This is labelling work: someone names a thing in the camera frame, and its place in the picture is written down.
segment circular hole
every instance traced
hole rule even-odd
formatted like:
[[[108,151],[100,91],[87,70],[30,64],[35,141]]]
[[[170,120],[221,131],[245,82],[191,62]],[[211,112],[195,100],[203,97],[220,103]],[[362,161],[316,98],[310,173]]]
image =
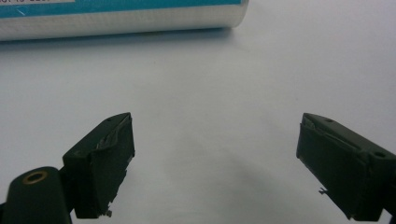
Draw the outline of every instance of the circular hole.
[[[384,158],[384,157],[385,157],[385,154],[382,153],[382,152],[376,152],[375,155],[376,155],[377,157],[380,157],[380,158]]]
[[[27,175],[24,179],[23,179],[23,184],[25,185],[32,185],[35,183],[40,182],[41,180],[45,179],[47,177],[48,173],[45,171],[37,171],[37,172],[33,172],[29,175]]]

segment blue label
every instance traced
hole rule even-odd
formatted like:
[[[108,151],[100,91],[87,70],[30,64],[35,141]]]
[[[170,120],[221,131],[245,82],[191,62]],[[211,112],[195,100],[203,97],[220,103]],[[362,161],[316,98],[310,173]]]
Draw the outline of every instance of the blue label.
[[[0,0],[0,18],[83,14],[94,12],[160,9],[169,7],[203,7],[239,5],[242,0],[76,0],[51,3],[50,0]]]

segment white label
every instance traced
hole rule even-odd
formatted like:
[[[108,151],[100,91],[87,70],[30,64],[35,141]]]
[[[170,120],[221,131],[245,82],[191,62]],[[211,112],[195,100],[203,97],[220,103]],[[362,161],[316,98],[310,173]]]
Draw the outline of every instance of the white label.
[[[0,0],[0,6],[76,2],[76,0]]]

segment black plastic part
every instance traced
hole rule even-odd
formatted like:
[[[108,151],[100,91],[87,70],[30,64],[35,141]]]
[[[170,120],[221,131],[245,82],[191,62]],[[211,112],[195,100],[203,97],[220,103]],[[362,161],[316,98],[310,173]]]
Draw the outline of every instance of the black plastic part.
[[[42,167],[12,181],[1,223],[72,223],[58,170]]]
[[[336,121],[304,114],[297,157],[348,218],[379,220],[396,156]]]
[[[130,113],[104,120],[64,154],[65,179],[77,186],[72,204],[78,218],[110,214],[108,205],[117,196],[133,156]]]

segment cylindrical tube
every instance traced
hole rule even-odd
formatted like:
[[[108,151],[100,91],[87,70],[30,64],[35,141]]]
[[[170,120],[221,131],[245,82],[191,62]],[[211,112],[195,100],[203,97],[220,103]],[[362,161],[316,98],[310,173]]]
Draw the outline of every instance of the cylindrical tube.
[[[0,0],[0,40],[235,27],[248,0]]]

